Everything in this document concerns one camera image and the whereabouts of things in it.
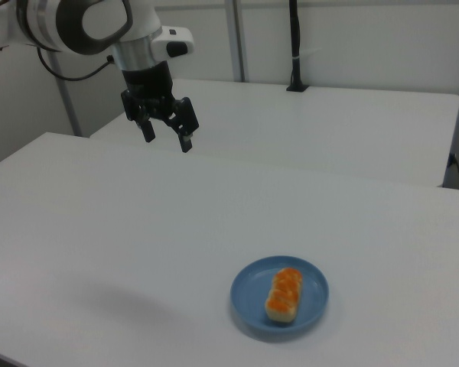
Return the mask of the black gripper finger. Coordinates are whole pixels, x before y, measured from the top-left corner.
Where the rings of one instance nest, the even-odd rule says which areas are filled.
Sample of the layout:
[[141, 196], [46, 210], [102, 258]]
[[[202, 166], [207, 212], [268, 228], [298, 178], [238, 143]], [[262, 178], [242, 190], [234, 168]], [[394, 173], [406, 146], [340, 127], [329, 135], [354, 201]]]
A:
[[147, 143], [155, 139], [155, 132], [150, 121], [150, 116], [145, 107], [129, 104], [125, 107], [125, 114], [129, 121], [134, 121], [142, 131], [143, 137]]
[[192, 148], [192, 135], [198, 129], [198, 120], [191, 100], [188, 97], [174, 100], [164, 121], [177, 133], [181, 150], [187, 153]]

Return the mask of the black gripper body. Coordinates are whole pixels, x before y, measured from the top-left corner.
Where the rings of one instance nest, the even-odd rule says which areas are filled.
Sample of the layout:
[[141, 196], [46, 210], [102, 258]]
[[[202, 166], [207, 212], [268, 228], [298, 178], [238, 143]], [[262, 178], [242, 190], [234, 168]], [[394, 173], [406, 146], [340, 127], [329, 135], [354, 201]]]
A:
[[121, 97], [129, 121], [136, 120], [142, 108], [154, 119], [164, 122], [175, 119], [176, 99], [172, 94], [173, 80], [168, 63], [145, 70], [123, 70], [122, 75], [127, 89]]

